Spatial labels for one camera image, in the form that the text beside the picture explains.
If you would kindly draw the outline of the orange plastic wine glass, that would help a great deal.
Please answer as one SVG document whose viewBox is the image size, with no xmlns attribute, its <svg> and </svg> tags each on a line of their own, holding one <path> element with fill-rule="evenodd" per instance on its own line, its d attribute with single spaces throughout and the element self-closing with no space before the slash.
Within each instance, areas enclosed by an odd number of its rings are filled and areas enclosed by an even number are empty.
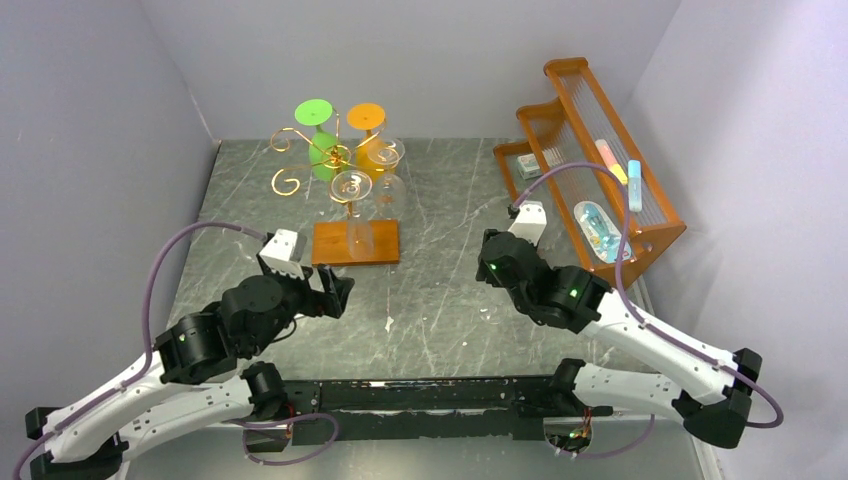
<svg viewBox="0 0 848 480">
<path fill-rule="evenodd" d="M 386 170 L 383 164 L 371 158 L 372 153 L 383 144 L 380 134 L 386 127 L 386 119 L 384 108 L 376 103 L 354 105 L 346 116 L 348 125 L 364 134 L 354 152 L 356 168 L 366 174 L 374 185 Z"/>
</svg>

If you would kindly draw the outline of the clear wine glass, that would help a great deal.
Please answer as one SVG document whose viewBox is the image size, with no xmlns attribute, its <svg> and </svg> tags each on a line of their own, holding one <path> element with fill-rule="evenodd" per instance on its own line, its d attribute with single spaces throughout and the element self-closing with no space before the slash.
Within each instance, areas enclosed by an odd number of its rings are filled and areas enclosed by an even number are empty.
<svg viewBox="0 0 848 480">
<path fill-rule="evenodd" d="M 373 186 L 377 214 L 384 219 L 398 220 L 405 210 L 407 190 L 403 179 L 395 173 L 405 155 L 404 144 L 394 138 L 380 138 L 383 144 L 371 158 L 386 167 Z"/>
<path fill-rule="evenodd" d="M 347 211 L 347 249 L 355 261 L 369 260 L 375 250 L 373 228 L 362 213 L 364 200 L 371 193 L 372 180 L 360 170 L 345 170 L 331 182 L 331 197 Z"/>
</svg>

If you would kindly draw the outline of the green plastic wine glass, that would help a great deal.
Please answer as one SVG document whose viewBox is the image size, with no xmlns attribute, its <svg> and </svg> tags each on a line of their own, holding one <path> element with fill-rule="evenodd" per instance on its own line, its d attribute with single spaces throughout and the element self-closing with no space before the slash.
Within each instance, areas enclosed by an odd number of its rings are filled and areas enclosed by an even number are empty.
<svg viewBox="0 0 848 480">
<path fill-rule="evenodd" d="M 294 117 L 301 125 L 315 128 L 308 150 L 312 172 L 318 180 L 330 183 L 338 171 L 330 160 L 331 150 L 338 145 L 338 138 L 334 132 L 325 130 L 324 125 L 337 117 L 336 109 L 327 100 L 313 98 L 299 104 Z"/>
</svg>

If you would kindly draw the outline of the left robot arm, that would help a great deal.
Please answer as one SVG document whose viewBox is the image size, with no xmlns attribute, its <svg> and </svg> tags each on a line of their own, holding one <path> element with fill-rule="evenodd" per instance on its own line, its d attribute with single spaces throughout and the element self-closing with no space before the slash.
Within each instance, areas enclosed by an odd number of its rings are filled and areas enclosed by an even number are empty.
<svg viewBox="0 0 848 480">
<path fill-rule="evenodd" d="M 257 357 L 300 316 L 340 318 L 354 285 L 326 265 L 301 276 L 264 266 L 82 400 L 28 412 L 27 435 L 42 452 L 21 466 L 33 479 L 112 479 L 147 445 L 215 423 L 295 416 L 278 369 Z"/>
</svg>

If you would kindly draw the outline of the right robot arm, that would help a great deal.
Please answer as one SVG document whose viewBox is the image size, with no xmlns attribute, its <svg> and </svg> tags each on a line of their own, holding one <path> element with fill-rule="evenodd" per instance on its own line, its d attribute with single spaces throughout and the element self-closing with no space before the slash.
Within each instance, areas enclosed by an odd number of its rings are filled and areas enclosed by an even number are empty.
<svg viewBox="0 0 848 480">
<path fill-rule="evenodd" d="M 762 368 L 757 352 L 721 350 L 682 333 L 588 270 L 549 266 L 535 246 L 507 231 L 485 230 L 476 278 L 504 289 L 533 323 L 599 339 L 653 370 L 564 360 L 549 389 L 559 413 L 622 407 L 676 421 L 695 438 L 724 449 L 737 447 L 750 427 L 752 385 Z"/>
</svg>

